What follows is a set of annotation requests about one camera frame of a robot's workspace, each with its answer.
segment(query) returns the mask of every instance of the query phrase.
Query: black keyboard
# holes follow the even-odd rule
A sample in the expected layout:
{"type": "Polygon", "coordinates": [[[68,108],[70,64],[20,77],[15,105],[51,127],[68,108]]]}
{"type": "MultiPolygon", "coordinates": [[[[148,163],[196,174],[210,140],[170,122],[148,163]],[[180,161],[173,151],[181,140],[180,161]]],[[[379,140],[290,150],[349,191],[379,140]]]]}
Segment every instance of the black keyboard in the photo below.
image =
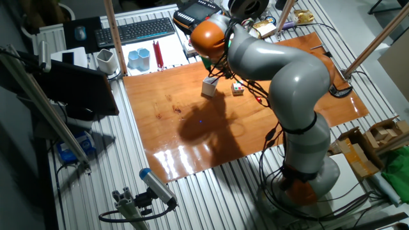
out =
{"type": "MultiPolygon", "coordinates": [[[[143,42],[163,36],[174,34],[174,28],[169,18],[153,19],[144,22],[136,22],[124,26],[118,26],[122,44],[143,42]]],[[[114,47],[111,29],[97,29],[95,31],[98,47],[114,47]]]]}

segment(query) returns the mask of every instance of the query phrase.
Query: white cup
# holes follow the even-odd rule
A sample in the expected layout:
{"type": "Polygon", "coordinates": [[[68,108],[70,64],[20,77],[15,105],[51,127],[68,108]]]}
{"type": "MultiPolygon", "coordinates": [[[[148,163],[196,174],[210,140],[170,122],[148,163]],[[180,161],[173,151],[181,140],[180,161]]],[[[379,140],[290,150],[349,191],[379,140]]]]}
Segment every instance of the white cup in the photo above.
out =
{"type": "Polygon", "coordinates": [[[114,57],[114,53],[109,50],[102,49],[96,56],[100,70],[109,75],[113,74],[118,68],[118,64],[114,57]]]}

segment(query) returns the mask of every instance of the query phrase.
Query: red pen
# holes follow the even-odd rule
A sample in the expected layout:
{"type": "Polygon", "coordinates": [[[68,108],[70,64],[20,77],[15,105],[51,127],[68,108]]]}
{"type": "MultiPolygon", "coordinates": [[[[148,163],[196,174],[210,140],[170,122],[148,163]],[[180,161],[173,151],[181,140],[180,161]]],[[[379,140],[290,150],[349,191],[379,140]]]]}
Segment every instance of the red pen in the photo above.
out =
{"type": "Polygon", "coordinates": [[[159,54],[159,63],[160,63],[160,69],[164,69],[164,60],[162,59],[162,53],[160,52],[160,47],[159,47],[159,42],[156,42],[157,44],[157,49],[158,49],[158,54],[159,54]]]}
{"type": "Polygon", "coordinates": [[[153,51],[155,52],[156,63],[158,64],[158,69],[159,69],[160,63],[159,63],[158,47],[157,47],[157,44],[155,44],[155,41],[153,41],[153,51]]]}

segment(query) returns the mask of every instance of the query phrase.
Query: pen holder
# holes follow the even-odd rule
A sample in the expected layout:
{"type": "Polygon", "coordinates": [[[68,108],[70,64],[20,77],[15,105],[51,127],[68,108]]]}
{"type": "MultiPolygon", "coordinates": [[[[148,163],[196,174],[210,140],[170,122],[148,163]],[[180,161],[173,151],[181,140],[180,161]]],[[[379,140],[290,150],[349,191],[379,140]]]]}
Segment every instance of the pen holder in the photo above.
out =
{"type": "Polygon", "coordinates": [[[128,60],[129,60],[129,62],[128,62],[129,68],[133,68],[133,69],[138,68],[140,60],[141,60],[139,58],[138,51],[129,52],[128,60]]]}
{"type": "Polygon", "coordinates": [[[137,50],[139,54],[139,68],[141,70],[149,70],[150,68],[150,53],[149,50],[145,48],[140,48],[137,50]]]}
{"type": "Polygon", "coordinates": [[[109,50],[102,49],[101,52],[96,56],[96,60],[98,61],[100,70],[106,74],[111,75],[118,68],[118,63],[114,58],[114,53],[109,50]]]}
{"type": "Polygon", "coordinates": [[[132,69],[138,69],[145,71],[150,69],[150,53],[145,48],[140,48],[129,52],[128,54],[128,67],[132,69]]]}

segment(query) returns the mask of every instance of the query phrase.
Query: black mat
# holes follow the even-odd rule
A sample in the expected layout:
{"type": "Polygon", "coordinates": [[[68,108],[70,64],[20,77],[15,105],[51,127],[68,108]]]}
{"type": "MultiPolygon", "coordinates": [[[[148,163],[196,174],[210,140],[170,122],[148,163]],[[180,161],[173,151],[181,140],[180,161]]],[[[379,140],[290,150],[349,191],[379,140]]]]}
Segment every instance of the black mat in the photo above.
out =
{"type": "Polygon", "coordinates": [[[94,53],[101,50],[96,44],[95,30],[101,29],[100,17],[93,17],[89,19],[73,20],[64,23],[64,35],[66,49],[73,49],[77,47],[84,47],[85,53],[94,53]],[[74,31],[77,26],[84,26],[87,39],[84,41],[77,41],[74,37],[74,31]]]}

